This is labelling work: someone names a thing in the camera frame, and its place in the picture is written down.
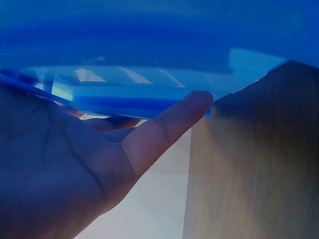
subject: palm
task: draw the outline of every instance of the palm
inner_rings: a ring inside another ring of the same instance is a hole
[[[1,87],[2,238],[75,236],[117,205],[210,104],[194,93],[133,130],[136,120],[85,122]]]

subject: hand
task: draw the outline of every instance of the hand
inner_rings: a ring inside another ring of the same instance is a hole
[[[211,104],[211,94],[193,92],[132,128],[138,120],[80,120],[0,86],[0,237],[76,236],[116,206]]]

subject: blue plastic lid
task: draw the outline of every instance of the blue plastic lid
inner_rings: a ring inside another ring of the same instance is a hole
[[[0,82],[84,113],[152,118],[287,60],[319,67],[316,0],[2,0]]]

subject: white floor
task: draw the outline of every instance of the white floor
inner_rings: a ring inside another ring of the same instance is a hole
[[[123,202],[76,239],[182,239],[190,134],[156,162]]]

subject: wooden surface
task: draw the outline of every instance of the wooden surface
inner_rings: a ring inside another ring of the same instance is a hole
[[[319,70],[289,62],[192,130],[183,239],[319,238]]]

